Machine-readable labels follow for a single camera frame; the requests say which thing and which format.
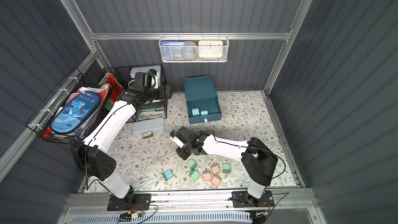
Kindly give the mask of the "teal plug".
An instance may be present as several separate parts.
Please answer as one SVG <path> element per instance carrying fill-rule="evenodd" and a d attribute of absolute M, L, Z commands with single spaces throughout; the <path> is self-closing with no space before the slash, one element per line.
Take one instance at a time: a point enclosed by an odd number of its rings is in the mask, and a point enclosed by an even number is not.
<path fill-rule="evenodd" d="M 200 114 L 203 115 L 208 115 L 208 110 L 200 110 Z"/>
<path fill-rule="evenodd" d="M 198 107 L 193 107 L 191 109 L 191 113 L 192 113 L 192 116 L 199 116 L 200 115 L 200 110 L 199 110 Z"/>
<path fill-rule="evenodd" d="M 168 181 L 174 177 L 173 172 L 171 170 L 166 170 L 162 173 L 162 176 L 165 181 Z"/>

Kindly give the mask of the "teal drawer cabinet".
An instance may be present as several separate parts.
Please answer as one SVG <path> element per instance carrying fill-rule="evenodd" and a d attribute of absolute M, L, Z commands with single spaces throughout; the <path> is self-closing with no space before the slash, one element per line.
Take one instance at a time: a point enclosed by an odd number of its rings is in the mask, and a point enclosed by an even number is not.
<path fill-rule="evenodd" d="M 190 124 L 220 121 L 222 111 L 218 94 L 210 76 L 199 76 L 184 79 L 188 121 Z M 208 115 L 192 116 L 191 109 L 208 110 Z"/>

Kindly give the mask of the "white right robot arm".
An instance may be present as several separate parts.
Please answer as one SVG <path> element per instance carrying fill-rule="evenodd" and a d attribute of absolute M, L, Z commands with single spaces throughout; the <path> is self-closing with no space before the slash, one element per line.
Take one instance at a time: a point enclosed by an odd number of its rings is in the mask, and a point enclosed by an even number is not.
<path fill-rule="evenodd" d="M 237 207 L 245 205 L 259 207 L 261 203 L 271 204 L 264 200 L 265 189 L 276 177 L 274 172 L 278 162 L 287 167 L 285 161 L 273 153 L 260 139 L 251 138 L 248 141 L 231 141 L 215 136 L 214 132 L 193 132 L 187 127 L 170 132 L 170 138 L 178 148 L 177 154 L 183 160 L 194 155 L 218 155 L 239 161 L 249 175 L 250 182 L 246 193 L 233 196 L 232 201 Z"/>

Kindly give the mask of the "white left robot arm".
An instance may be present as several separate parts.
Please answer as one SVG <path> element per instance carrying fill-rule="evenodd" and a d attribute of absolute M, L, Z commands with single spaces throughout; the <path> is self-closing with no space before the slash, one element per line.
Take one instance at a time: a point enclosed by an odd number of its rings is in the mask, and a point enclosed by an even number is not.
<path fill-rule="evenodd" d="M 112 109 L 82 142 L 75 142 L 71 152 L 76 165 L 93 177 L 110 193 L 108 209 L 132 209 L 139 204 L 134 189 L 117 172 L 116 161 L 108 155 L 117 134 L 141 108 L 163 104 L 171 98 L 159 65 L 135 67 L 135 75 L 126 81 Z"/>

